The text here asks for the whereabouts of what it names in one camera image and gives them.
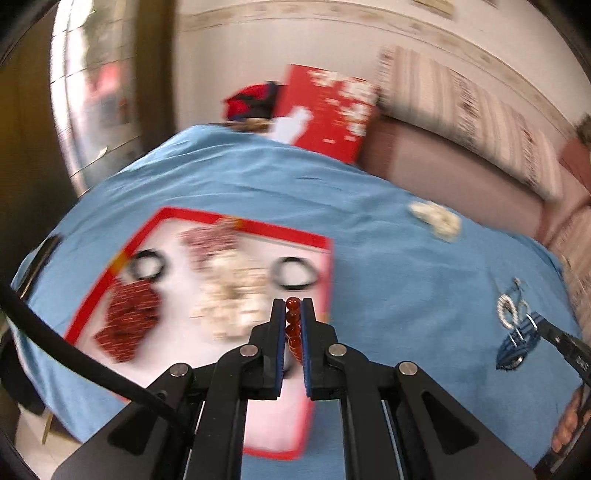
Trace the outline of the person's right hand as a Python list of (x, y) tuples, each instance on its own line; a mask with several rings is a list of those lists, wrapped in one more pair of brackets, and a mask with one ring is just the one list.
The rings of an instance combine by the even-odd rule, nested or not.
[(581, 386), (577, 388), (571, 397), (558, 425), (556, 426), (552, 440), (551, 450), (558, 454), (568, 445), (578, 428), (586, 425), (590, 420), (590, 409), (584, 409), (585, 401), (590, 398), (589, 388)]

